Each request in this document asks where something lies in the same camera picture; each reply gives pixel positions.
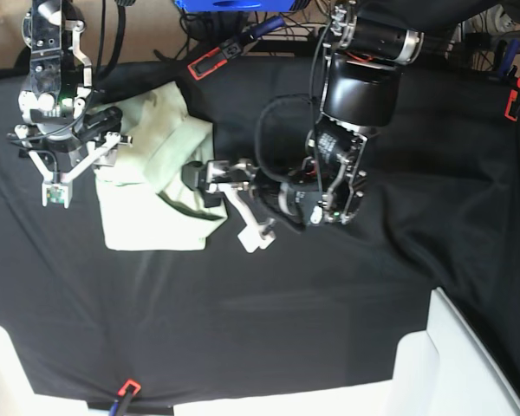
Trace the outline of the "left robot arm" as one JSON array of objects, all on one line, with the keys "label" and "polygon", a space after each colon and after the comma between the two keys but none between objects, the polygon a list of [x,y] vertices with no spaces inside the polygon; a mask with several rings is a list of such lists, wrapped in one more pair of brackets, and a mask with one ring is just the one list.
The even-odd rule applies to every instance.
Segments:
[{"label": "left robot arm", "polygon": [[194,160],[181,169],[184,185],[206,207],[233,204],[245,223],[240,241],[250,252],[270,245],[278,224],[300,235],[347,226],[361,207],[367,143],[390,122],[402,69],[416,59],[423,38],[418,31],[360,17],[355,2],[340,1],[312,64],[325,73],[322,91],[281,96],[263,109],[269,115],[287,104],[309,106],[302,165],[268,160],[259,121],[254,159]]}]

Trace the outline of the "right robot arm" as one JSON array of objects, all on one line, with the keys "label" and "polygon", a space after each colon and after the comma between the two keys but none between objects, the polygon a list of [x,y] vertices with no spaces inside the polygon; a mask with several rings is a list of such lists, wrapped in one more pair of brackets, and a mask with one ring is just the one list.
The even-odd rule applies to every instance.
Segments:
[{"label": "right robot arm", "polygon": [[119,146],[132,138],[121,133],[116,106],[92,112],[96,84],[116,67],[130,1],[118,1],[114,50],[106,67],[94,65],[81,48],[86,22],[70,1],[34,1],[23,19],[29,47],[29,73],[18,95],[22,123],[9,141],[42,175],[42,204],[69,208],[73,183],[89,168],[112,166]]}]

